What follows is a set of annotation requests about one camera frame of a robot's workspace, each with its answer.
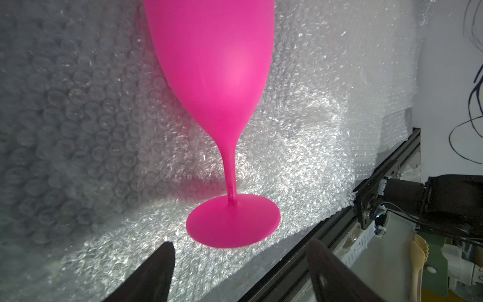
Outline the bubble wrap of pink glass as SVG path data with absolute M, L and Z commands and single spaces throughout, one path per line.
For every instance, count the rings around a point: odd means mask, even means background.
M 101 301 L 162 243 L 171 301 L 236 301 L 353 201 L 410 134 L 425 1 L 278 1 L 239 193 L 279 228 L 218 250 L 189 213 L 226 193 L 213 140 L 157 62 L 141 1 L 1 2 L 1 300 Z

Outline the pink glass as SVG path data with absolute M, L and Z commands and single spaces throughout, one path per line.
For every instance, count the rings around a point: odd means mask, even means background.
M 188 234 L 220 249 L 264 240 L 279 226 L 280 210 L 267 198 L 236 192 L 235 151 L 269 75 L 274 1 L 146 1 L 144 6 L 168 85 L 223 160 L 227 194 L 190 213 Z

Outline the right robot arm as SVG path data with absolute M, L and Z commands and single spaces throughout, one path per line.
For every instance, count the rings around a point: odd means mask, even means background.
M 424 184 L 384 177 L 358 193 L 356 205 L 364 224 L 386 206 L 440 234 L 482 239 L 482 176 L 448 174 Z

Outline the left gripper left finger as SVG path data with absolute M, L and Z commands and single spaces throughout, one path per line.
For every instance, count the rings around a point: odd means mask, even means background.
M 175 261 L 174 244 L 164 242 L 104 301 L 167 301 Z

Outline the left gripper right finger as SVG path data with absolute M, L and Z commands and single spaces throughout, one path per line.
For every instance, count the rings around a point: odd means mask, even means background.
M 383 300 L 319 240 L 308 243 L 306 257 L 316 301 L 377 302 Z

